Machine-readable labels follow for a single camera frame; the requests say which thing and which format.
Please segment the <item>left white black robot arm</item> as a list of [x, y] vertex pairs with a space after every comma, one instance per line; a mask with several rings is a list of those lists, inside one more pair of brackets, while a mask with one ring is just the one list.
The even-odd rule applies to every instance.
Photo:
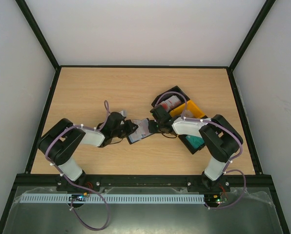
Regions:
[[72, 186], [83, 189], [86, 174], [73, 158], [78, 146], [85, 144], [103, 148], [111, 144], [114, 138], [126, 138], [137, 129], [137, 124], [118, 112], [108, 113], [104, 122], [95, 128], [75, 125], [63, 118], [41, 137], [38, 149], [60, 176]]

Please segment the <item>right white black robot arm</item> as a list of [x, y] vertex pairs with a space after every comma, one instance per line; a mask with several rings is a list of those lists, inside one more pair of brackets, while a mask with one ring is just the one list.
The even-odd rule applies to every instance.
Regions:
[[229, 164], [243, 152], [243, 139], [222, 116], [213, 118], [189, 118], [184, 115], [172, 117], [161, 105], [150, 110], [155, 119], [149, 130], [155, 133], [188, 135], [204, 141], [211, 158], [202, 172], [201, 183], [208, 191], [219, 186], [220, 177]]

